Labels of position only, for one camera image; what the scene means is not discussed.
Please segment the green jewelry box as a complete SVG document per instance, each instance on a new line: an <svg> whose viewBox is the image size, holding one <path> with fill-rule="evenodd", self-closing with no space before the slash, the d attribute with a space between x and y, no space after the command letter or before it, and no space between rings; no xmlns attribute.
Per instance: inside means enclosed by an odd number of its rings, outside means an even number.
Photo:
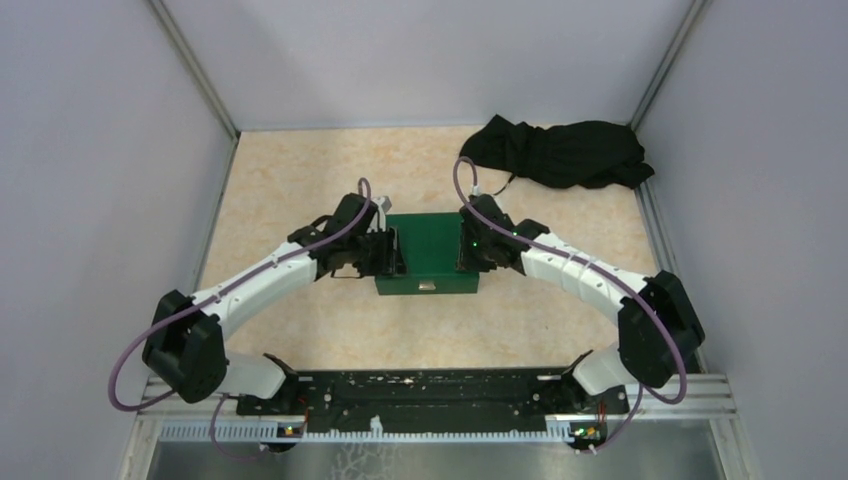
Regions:
<svg viewBox="0 0 848 480"><path fill-rule="evenodd" d="M386 217L398 236L406 273L375 279L381 296L475 294L479 274L461 271L461 216L456 212Z"/></svg>

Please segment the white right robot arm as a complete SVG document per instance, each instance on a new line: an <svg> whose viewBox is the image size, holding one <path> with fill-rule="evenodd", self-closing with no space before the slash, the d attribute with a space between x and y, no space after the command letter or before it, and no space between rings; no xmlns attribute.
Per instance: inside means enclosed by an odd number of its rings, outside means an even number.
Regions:
<svg viewBox="0 0 848 480"><path fill-rule="evenodd" d="M686 372L705 332L681 280L615 267L569 245L534 220L514 223L491 195L475 196L459 211L460 263L472 271L514 270L548 282L594 307L612 322L618 339L580 357L563 385L576 412L590 411L603 392L639 383L658 389Z"/></svg>

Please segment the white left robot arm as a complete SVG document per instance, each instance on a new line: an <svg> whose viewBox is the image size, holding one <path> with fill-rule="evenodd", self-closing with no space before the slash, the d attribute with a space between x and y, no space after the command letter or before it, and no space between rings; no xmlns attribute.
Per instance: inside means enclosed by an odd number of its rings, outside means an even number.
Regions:
<svg viewBox="0 0 848 480"><path fill-rule="evenodd" d="M386 196L347 194L333 214L296 230L236 276L193 294L165 295L143 362L188 404L227 394L261 399L277 414L292 411L300 399L296 372L271 354L229 353L225 342L280 298L346 266L360 278L405 273L398 235L387 223L390 208Z"/></svg>

